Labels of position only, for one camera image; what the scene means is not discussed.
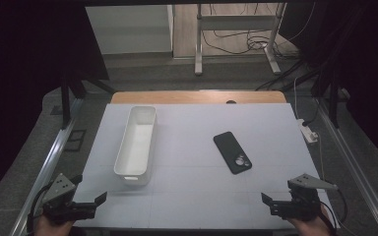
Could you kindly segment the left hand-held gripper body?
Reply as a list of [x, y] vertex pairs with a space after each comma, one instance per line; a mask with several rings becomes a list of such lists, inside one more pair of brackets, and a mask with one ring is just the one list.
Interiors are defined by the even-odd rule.
[[73, 201], [78, 185], [74, 185], [71, 179], [60, 173], [42, 199], [42, 213], [51, 223], [61, 225], [67, 221], [95, 217], [95, 203], [75, 203]]

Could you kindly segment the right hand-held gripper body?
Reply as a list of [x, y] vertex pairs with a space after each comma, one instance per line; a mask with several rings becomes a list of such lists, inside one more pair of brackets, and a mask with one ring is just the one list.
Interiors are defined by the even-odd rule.
[[338, 190], [338, 186], [328, 183], [306, 173], [287, 181], [290, 201], [275, 201], [270, 199], [271, 215], [283, 219], [314, 220], [321, 212], [318, 189]]

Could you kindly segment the black smartphone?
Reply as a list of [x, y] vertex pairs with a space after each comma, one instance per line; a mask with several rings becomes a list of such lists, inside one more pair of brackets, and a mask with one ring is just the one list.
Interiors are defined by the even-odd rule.
[[252, 162], [231, 132], [213, 137], [223, 160], [234, 175], [252, 168]]

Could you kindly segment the white plastic storage bin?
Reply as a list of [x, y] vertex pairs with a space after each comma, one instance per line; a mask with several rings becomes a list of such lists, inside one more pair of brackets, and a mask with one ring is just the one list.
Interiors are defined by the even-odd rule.
[[113, 167], [129, 186], [145, 186], [151, 180], [156, 142], [157, 111], [152, 106], [130, 109], [123, 139]]

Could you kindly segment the person's right hand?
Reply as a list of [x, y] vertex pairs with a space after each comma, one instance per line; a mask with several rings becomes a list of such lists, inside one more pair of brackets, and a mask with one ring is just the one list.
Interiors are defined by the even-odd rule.
[[299, 236], [331, 236], [329, 227], [320, 217], [311, 221], [301, 221], [296, 218], [289, 218], [287, 221], [294, 226]]

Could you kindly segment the person's left hand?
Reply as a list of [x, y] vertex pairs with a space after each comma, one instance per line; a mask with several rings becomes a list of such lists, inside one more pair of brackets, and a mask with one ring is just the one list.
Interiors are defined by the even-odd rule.
[[51, 221], [42, 215], [34, 230], [34, 236], [69, 236], [74, 221], [67, 221], [64, 224], [52, 224]]

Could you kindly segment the white power strip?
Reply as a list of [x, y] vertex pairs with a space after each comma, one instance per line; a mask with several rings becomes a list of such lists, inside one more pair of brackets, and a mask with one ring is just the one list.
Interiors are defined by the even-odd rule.
[[297, 124], [304, 140], [308, 144], [313, 144], [313, 143], [318, 142], [318, 138], [319, 138], [318, 134], [316, 132], [313, 132], [308, 126], [305, 126], [303, 119], [298, 119]]

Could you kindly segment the white table mat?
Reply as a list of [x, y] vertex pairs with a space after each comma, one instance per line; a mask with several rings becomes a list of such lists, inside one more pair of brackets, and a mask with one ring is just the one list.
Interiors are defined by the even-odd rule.
[[[113, 167], [130, 112], [107, 105], [75, 195], [107, 199], [82, 227], [288, 229], [261, 194], [289, 200], [287, 181], [317, 170], [287, 103], [159, 104], [152, 179], [125, 185]], [[231, 132], [252, 168], [232, 174], [213, 137]]]

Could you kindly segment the black metal stand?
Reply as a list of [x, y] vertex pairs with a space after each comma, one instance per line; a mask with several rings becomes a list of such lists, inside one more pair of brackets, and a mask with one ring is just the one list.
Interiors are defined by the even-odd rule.
[[339, 79], [336, 70], [328, 66], [322, 66], [319, 70], [318, 79], [311, 89], [311, 94], [313, 97], [320, 98], [325, 94], [326, 90], [329, 91], [328, 117], [335, 128], [339, 127], [337, 118], [339, 88]]
[[112, 88], [109, 85], [106, 85], [105, 83], [101, 82], [95, 77], [92, 77], [91, 75], [83, 72], [83, 71], [74, 71], [70, 74], [64, 74], [61, 79], [61, 102], [62, 102], [62, 130], [65, 130], [70, 121], [72, 120], [72, 113], [70, 108], [70, 92], [73, 93], [73, 95], [76, 98], [82, 99], [86, 97], [86, 89], [83, 84], [83, 81], [87, 81], [91, 83], [92, 85], [110, 93], [115, 94], [116, 89]]

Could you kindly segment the dark curtain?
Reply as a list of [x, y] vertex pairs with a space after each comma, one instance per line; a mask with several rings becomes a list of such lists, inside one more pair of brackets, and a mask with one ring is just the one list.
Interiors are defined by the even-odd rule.
[[350, 19], [352, 5], [363, 7], [336, 62], [346, 89], [348, 111], [378, 147], [378, 0], [306, 0], [289, 2], [280, 35], [293, 43], [312, 67], [326, 61]]
[[108, 78], [81, 2], [0, 0], [0, 181], [64, 78]]

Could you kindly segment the wooden table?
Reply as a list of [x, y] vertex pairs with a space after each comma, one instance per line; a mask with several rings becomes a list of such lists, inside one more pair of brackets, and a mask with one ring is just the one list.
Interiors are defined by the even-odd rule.
[[120, 91], [113, 95], [113, 104], [225, 104], [235, 103], [286, 103], [280, 91], [246, 90], [165, 90]]

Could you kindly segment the white cabinet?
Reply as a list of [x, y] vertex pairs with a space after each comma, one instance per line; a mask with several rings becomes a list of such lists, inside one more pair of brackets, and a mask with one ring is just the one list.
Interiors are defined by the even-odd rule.
[[171, 5], [87, 7], [102, 54], [171, 52]]

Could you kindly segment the aluminium floor rail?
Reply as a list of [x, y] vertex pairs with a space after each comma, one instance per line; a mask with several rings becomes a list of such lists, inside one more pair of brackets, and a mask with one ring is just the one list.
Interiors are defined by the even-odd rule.
[[31, 191], [11, 229], [9, 236], [26, 236], [28, 215], [32, 209], [32, 203], [37, 193], [50, 181], [54, 169], [58, 163], [61, 153], [67, 143], [67, 140], [73, 130], [73, 127], [78, 119], [83, 100], [75, 98], [71, 103], [70, 114], [71, 118], [66, 125], [62, 125], [58, 130], [55, 141], [53, 142], [40, 171], [31, 187]]
[[318, 100], [316, 100], [316, 102], [319, 105], [319, 114], [322, 120], [333, 137], [341, 156], [346, 163], [350, 175], [352, 176], [357, 188], [359, 189], [359, 192], [366, 201], [371, 214], [378, 224], [378, 194], [368, 181], [368, 177], [365, 175], [363, 169], [357, 162], [356, 155], [349, 147], [342, 131], [339, 128], [336, 128], [334, 123], [330, 120], [327, 106]]

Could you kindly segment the grey metal desk frame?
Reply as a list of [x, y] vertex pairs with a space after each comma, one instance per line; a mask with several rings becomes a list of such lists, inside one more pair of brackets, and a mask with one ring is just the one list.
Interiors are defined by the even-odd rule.
[[204, 30], [269, 30], [271, 32], [268, 43], [263, 51], [268, 59], [270, 67], [275, 75], [282, 71], [276, 60], [273, 46], [276, 44], [276, 36], [284, 13], [285, 3], [279, 3], [279, 7], [273, 15], [265, 16], [235, 16], [217, 15], [207, 16], [202, 14], [202, 5], [197, 5], [197, 36], [195, 51], [195, 75], [203, 73], [202, 42], [201, 36]]

